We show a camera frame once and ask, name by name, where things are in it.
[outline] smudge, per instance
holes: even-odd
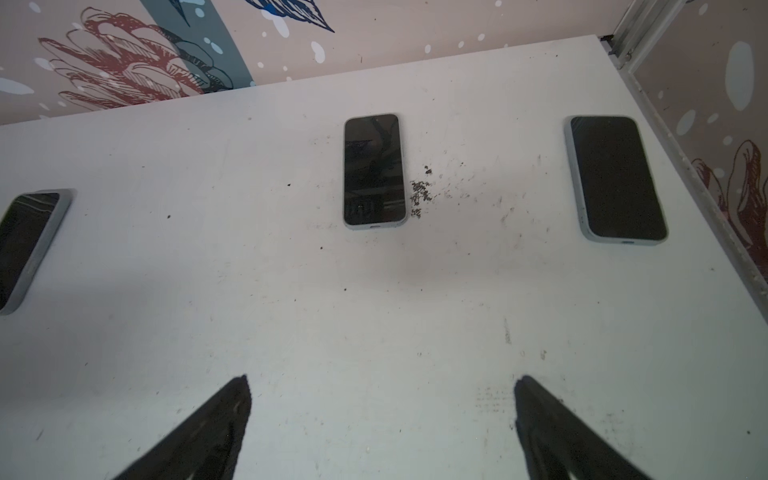
[[[315,52],[315,61],[317,63],[323,63],[326,60],[326,51],[323,50],[323,46],[316,41],[313,41],[310,46],[312,51]]]
[[[512,335],[509,334],[509,325],[507,324],[507,317],[504,317],[504,341],[507,345],[512,344]]]
[[[0,78],[0,91],[13,95],[27,95],[35,93],[30,87],[8,78]]]

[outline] red flower illustration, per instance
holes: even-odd
[[[760,149],[750,140],[739,146],[725,194],[713,171],[700,158],[692,165],[758,270],[768,278],[768,169],[763,171],[760,166]]]
[[[67,33],[74,45],[40,38],[57,58],[56,73],[77,91],[59,95],[90,110],[143,104],[232,89],[227,74],[197,44],[130,15],[86,8],[83,29]]]

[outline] metal frame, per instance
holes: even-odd
[[[653,103],[634,77],[634,72],[686,3],[687,0],[635,0],[609,43],[611,47],[609,55],[637,106],[658,137],[659,143],[667,152],[672,165],[768,323],[768,283],[739,241],[736,232],[720,212],[717,202],[709,194],[672,131],[661,119]]]
[[[686,0],[634,0],[619,22],[611,39],[611,54],[618,68],[638,65],[648,49],[656,44]]]

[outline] floral mural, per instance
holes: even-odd
[[[0,2],[0,125],[607,35],[630,3]]]
[[[688,0],[634,73],[766,279],[767,19],[766,2]]]
[[[757,145],[744,141],[733,157],[725,189],[703,160],[697,158],[692,164],[758,270],[768,276],[768,169],[761,167],[760,160]]]
[[[136,18],[86,8],[69,45],[40,38],[53,69],[74,91],[59,96],[90,110],[232,89],[227,73],[199,45]]]
[[[246,2],[276,17],[288,17],[333,31],[313,0],[246,0]]]

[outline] scuff mark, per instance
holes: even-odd
[[[509,324],[507,323],[507,317],[504,317],[504,341],[507,345],[512,344],[512,336],[509,334]]]

